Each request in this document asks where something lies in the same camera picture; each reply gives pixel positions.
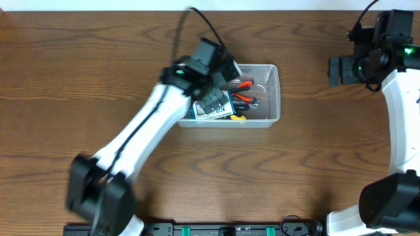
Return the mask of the blue white card box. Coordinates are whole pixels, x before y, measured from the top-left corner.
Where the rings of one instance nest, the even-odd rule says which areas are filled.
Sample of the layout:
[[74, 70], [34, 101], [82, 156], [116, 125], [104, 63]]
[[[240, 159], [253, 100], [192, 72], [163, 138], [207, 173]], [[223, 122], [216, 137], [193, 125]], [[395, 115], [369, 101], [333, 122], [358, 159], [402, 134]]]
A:
[[203, 102], [194, 102], [186, 117], [196, 120], [213, 120], [234, 115], [235, 113], [236, 110], [232, 101], [227, 98], [227, 102], [217, 108], [212, 108], [211, 106], [205, 108]]

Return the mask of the stubby yellow black screwdriver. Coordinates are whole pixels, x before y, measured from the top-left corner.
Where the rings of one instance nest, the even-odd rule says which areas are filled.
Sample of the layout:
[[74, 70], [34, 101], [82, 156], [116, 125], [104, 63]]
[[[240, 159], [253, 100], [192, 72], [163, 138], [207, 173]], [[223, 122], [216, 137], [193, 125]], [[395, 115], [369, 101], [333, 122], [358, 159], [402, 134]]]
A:
[[247, 118], [246, 118], [246, 116], [245, 116], [245, 115], [238, 115], [238, 114], [235, 114], [235, 115], [231, 115], [231, 116], [230, 116], [230, 119], [231, 119], [231, 120], [242, 121], [242, 120], [246, 120]]

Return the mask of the thin black precision screwdriver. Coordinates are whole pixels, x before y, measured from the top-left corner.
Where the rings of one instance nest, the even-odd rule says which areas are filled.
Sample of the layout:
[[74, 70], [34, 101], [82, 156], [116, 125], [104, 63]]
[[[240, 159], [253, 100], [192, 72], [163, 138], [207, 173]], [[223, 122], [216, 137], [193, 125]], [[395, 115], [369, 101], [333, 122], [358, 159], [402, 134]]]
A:
[[247, 111], [249, 110], [248, 104], [234, 104], [234, 108], [236, 111]]

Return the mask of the red handled pliers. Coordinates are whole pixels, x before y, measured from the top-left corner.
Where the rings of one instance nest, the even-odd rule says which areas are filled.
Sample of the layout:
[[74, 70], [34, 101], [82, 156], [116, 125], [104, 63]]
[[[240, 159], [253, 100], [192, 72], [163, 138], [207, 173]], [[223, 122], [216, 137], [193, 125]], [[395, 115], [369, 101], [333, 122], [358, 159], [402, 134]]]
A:
[[[251, 88], [253, 85], [254, 85], [254, 81], [248, 80], [248, 81], [244, 81], [244, 82], [240, 83], [236, 88], [242, 88], [242, 87], [250, 87]], [[237, 100], [242, 101], [242, 102], [256, 100], [256, 98], [254, 96], [249, 94], [249, 90], [231, 93], [231, 96], [233, 98], [237, 99]]]

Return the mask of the silver combination wrench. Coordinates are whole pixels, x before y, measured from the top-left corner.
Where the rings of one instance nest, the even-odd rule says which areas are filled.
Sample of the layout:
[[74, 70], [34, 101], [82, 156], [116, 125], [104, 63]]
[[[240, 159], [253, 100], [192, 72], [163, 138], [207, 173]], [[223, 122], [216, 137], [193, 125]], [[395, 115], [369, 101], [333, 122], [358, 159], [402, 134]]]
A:
[[245, 101], [245, 103], [250, 107], [257, 107], [260, 105], [260, 100]]

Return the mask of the small black claw hammer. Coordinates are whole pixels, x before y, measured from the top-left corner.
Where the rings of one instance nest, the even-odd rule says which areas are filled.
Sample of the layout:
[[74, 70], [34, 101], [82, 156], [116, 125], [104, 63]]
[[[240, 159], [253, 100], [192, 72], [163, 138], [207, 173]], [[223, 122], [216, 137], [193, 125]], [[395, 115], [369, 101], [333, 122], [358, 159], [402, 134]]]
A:
[[249, 89], [250, 89], [250, 87], [242, 87], [242, 88], [234, 88], [234, 89], [230, 89], [229, 91], [230, 91], [231, 93], [235, 93], [235, 92], [247, 91], [247, 90], [249, 90]]

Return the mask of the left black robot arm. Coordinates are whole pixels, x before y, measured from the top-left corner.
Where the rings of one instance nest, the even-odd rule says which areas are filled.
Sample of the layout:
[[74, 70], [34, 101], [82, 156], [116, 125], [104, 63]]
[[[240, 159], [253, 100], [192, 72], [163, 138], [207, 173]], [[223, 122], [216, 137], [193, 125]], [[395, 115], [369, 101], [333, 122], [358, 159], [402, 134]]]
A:
[[88, 235], [140, 235], [133, 186], [151, 152], [191, 109], [213, 115], [230, 103], [227, 83], [242, 72], [222, 43], [201, 39], [191, 56], [164, 68], [159, 83], [128, 125], [92, 157], [70, 167], [66, 206], [90, 221]]

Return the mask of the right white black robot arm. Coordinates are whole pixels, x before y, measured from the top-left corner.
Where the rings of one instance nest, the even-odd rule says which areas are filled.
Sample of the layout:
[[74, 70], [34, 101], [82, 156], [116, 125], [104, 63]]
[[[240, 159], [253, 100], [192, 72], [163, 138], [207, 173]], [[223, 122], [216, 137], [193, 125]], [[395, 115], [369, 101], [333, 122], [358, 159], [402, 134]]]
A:
[[329, 84], [364, 84], [382, 92], [388, 109], [391, 156], [387, 177], [367, 185], [358, 203], [330, 212], [324, 235], [419, 232], [419, 46], [413, 12], [380, 12], [372, 28], [347, 33], [354, 53], [329, 59]]

